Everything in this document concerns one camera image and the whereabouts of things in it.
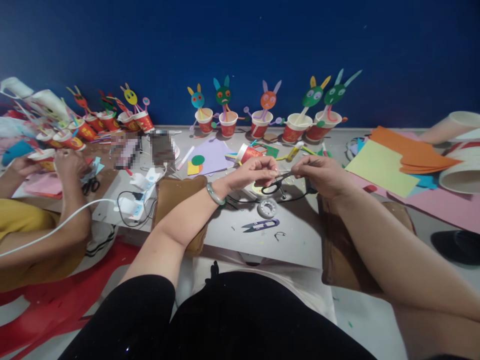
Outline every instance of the yellow paper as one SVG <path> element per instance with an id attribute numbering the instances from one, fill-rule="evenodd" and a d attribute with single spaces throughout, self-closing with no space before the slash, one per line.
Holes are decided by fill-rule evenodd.
<path id="1" fill-rule="evenodd" d="M 406 198 L 420 179 L 400 172 L 402 155 L 369 140 L 345 170 Z"/>
<path id="2" fill-rule="evenodd" d="M 196 175 L 196 174 L 198 174 L 198 173 L 201 171 L 200 166 L 201 166 L 201 165 L 195 166 L 195 165 L 192 164 L 191 161 L 189 161 L 189 162 L 188 162 L 187 175 Z"/>

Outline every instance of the bracelet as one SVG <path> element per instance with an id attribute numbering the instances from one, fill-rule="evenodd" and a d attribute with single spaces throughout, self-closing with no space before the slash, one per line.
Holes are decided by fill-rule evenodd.
<path id="1" fill-rule="evenodd" d="M 208 194 L 210 195 L 210 197 L 212 198 L 212 200 L 214 202 L 216 202 L 218 205 L 224 205 L 225 204 L 225 199 L 223 200 L 220 200 L 219 196 L 215 193 L 214 189 L 212 188 L 212 183 L 209 182 L 207 185 L 206 185 L 206 190 L 208 191 Z"/>

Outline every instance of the green paper circle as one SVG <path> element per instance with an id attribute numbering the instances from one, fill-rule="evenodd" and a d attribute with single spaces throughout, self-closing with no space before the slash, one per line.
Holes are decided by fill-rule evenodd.
<path id="1" fill-rule="evenodd" d="M 196 155 L 191 159 L 191 163 L 194 166 L 200 166 L 205 162 L 205 158 L 202 155 Z"/>

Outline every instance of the white cable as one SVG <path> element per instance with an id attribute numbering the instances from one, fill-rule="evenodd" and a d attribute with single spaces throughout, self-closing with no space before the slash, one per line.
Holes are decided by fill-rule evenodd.
<path id="1" fill-rule="evenodd" d="M 115 205 L 117 205 L 117 202 L 112 200 L 112 199 L 99 199 L 99 200 L 95 200 L 95 201 L 92 201 L 92 202 L 89 202 L 88 204 L 86 205 L 83 205 L 81 208 L 79 208 L 77 211 L 75 211 L 72 215 L 70 215 L 64 222 L 62 222 L 60 224 L 60 226 L 54 228 L 52 231 L 50 231 L 47 235 L 44 235 L 42 236 L 41 238 L 38 238 L 37 240 L 35 241 L 32 241 L 32 242 L 29 242 L 28 244 L 25 244 L 25 245 L 22 245 L 20 247 L 17 247 L 16 249 L 13 249 L 13 250 L 10 250 L 10 251 L 7 251 L 3 254 L 0 254 L 0 258 L 1 257 L 4 257 L 5 255 L 8 255 L 8 254 L 12 254 L 18 250 L 22 250 L 22 249 L 25 249 L 26 247 L 29 247 L 30 245 L 33 245 L 35 243 L 38 243 L 39 241 L 45 239 L 45 238 L 48 238 L 50 235 L 56 233 L 59 229 L 61 229 L 70 219 L 72 219 L 75 215 L 77 215 L 80 211 L 82 211 L 83 209 L 85 209 L 87 206 L 90 206 L 91 204 L 94 204 L 94 203 L 98 203 L 98 202 L 101 202 L 101 201 L 109 201 L 109 202 L 112 202 L 114 203 Z"/>

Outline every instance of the yellow shirt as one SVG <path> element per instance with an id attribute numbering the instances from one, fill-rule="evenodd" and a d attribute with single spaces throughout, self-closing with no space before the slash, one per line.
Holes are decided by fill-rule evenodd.
<path id="1" fill-rule="evenodd" d="M 0 243 L 9 233 L 54 229 L 60 216 L 23 202 L 0 199 Z M 68 277 L 80 264 L 86 246 L 41 262 L 0 270 L 0 293 L 26 285 L 48 283 Z"/>

